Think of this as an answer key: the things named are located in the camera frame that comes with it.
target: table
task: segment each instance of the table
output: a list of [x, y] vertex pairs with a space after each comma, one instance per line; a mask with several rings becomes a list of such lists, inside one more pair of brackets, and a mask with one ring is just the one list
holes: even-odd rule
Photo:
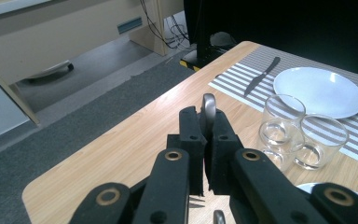
[[[208, 84], [258, 48], [260, 45], [256, 43], [241, 42], [32, 181], [22, 194], [31, 221], [67, 223], [95, 187], [106, 182], [131, 187], [147, 177], [157, 154], [165, 149], [167, 134], [179, 133], [179, 111], [191, 105], [200, 111], [202, 95], [207, 92], [215, 96], [217, 107], [225, 112], [243, 145], [255, 147], [261, 112]], [[328, 181], [358, 191], [358, 161], [342, 153], [322, 170], [306, 171], [293, 166], [285, 175], [294, 185]], [[227, 223], [234, 223], [228, 197], [212, 195], [205, 178], [204, 187], [204, 198], [190, 196], [190, 203], [205, 206], [191, 208], [190, 205], [189, 223], [212, 223], [216, 209], [225, 212]]]

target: white plate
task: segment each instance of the white plate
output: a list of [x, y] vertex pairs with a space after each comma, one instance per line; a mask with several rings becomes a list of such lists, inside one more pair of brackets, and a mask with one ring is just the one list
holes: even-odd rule
[[297, 187], [299, 189], [302, 189], [304, 191], [306, 191], [307, 193], [310, 193], [312, 191], [313, 186], [317, 185], [318, 183], [308, 183], [308, 184], [302, 184], [302, 185], [298, 185]]
[[344, 119], [358, 113], [358, 87], [331, 71], [313, 67], [287, 69], [275, 77], [274, 90], [296, 97], [307, 114]]

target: gray vent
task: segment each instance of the gray vent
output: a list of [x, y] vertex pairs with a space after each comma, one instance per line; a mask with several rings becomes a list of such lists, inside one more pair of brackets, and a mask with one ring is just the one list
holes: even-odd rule
[[117, 26], [118, 33], [123, 34], [127, 31], [132, 30], [133, 28], [141, 26], [141, 25], [142, 25], [141, 17], [132, 19], [130, 21], [123, 22]]

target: striped placemat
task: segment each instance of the striped placemat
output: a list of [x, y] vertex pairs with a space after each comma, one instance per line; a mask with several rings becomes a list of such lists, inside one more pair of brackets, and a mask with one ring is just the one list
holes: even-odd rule
[[[276, 56], [281, 57], [280, 63], [247, 97], [243, 97], [243, 91], [250, 80], [260, 75], [261, 71], [264, 71]], [[261, 46], [238, 63], [232, 65], [226, 72], [210, 82], [209, 85], [262, 112], [266, 99], [275, 93], [273, 90], [274, 78], [280, 72], [294, 67], [326, 69], [346, 77], [358, 86], [357, 74], [266, 46]], [[339, 121], [346, 126], [351, 135], [349, 142], [340, 152], [358, 160], [358, 114]]]

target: knife blade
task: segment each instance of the knife blade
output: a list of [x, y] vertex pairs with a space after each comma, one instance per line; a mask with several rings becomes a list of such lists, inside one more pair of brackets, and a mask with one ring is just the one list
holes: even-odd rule
[[264, 71], [260, 76], [258, 77], [254, 77], [252, 79], [252, 81], [249, 83], [248, 87], [246, 88], [245, 92], [243, 93], [243, 96], [246, 97], [249, 93], [251, 93], [251, 91], [258, 85], [258, 83], [261, 82], [261, 80], [263, 80], [264, 77], [266, 77], [266, 75], [269, 74], [270, 71], [272, 71], [272, 69], [274, 69], [274, 67], [281, 61], [280, 57], [275, 57], [274, 60], [272, 61], [272, 63], [269, 65], [269, 67], [266, 69], [266, 71]]

